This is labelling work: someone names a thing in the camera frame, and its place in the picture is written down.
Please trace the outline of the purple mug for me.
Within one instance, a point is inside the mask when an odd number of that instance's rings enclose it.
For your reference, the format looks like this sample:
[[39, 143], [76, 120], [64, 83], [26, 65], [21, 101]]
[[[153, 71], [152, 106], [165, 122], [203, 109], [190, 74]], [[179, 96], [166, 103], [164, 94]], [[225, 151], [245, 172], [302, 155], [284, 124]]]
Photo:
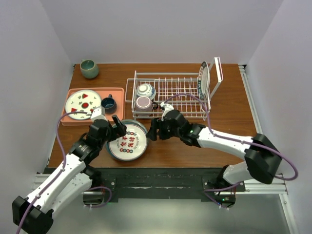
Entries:
[[148, 117], [154, 110], [158, 108], [158, 104], [149, 97], [140, 96], [135, 102], [135, 111], [139, 117]]

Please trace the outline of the blue floral ceramic bowl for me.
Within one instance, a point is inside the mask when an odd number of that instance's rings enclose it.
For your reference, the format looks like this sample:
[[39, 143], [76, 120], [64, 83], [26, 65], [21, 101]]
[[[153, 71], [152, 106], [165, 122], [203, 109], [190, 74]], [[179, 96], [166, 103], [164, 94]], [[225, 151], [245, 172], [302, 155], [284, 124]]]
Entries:
[[150, 100], [153, 100], [156, 96], [156, 89], [149, 83], [141, 84], [136, 89], [136, 98], [139, 97], [148, 97]]

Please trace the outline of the green rimmed white plate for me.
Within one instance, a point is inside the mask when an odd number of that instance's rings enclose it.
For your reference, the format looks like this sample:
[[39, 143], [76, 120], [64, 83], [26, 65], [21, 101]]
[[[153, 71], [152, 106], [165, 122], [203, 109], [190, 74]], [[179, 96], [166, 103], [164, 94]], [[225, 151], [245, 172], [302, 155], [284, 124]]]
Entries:
[[198, 81], [197, 81], [197, 92], [201, 100], [205, 98], [209, 90], [210, 85], [210, 72], [209, 66], [206, 61], [202, 62], [199, 72], [198, 72]]

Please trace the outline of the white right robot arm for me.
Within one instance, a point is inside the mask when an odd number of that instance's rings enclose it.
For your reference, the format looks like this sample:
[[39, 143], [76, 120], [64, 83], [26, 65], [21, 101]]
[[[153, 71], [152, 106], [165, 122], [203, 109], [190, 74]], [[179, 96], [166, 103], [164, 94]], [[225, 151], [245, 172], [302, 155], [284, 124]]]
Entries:
[[239, 164], [226, 165], [219, 174], [217, 186], [224, 192], [248, 179], [271, 184], [281, 162], [279, 151], [265, 135], [236, 136], [210, 130], [190, 123], [178, 110], [153, 118], [146, 137], [152, 141], [177, 137], [188, 146], [216, 149], [242, 159]]

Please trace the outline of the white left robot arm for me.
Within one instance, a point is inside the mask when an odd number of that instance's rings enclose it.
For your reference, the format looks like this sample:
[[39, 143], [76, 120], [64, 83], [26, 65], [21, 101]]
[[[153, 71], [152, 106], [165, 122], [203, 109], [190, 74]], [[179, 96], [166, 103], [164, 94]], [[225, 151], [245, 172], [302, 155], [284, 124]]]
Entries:
[[106, 205], [113, 196], [112, 190], [101, 185], [101, 173], [89, 164], [103, 146], [126, 135], [126, 126], [117, 116], [114, 125], [103, 114], [92, 118], [88, 132], [81, 135], [68, 153], [63, 154], [62, 163], [49, 177], [26, 197], [18, 196], [12, 203], [13, 222], [17, 233], [45, 234], [57, 212], [85, 191], [102, 190], [108, 198], [97, 206]]

